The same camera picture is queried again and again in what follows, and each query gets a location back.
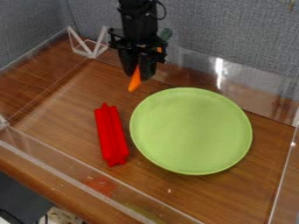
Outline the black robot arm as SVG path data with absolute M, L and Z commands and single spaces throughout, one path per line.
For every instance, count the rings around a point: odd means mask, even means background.
M 128 77 L 136 68 L 141 81 L 155 76 L 156 65 L 165 62 L 167 29 L 157 34 L 157 21 L 164 20 L 167 10 L 159 0 L 117 0 L 121 28 L 108 29 L 109 47 L 116 49 L 121 67 Z

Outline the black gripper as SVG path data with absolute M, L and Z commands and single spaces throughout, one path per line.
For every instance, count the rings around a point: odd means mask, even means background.
M 141 81 L 147 81 L 155 75 L 156 62 L 165 62 L 168 40 L 161 41 L 159 38 L 160 32 L 149 39 L 135 42 L 125 37 L 120 28 L 108 29 L 109 47 L 117 50 L 120 63 L 128 77 L 132 76 L 136 70 L 137 56 L 140 53 L 139 70 Z

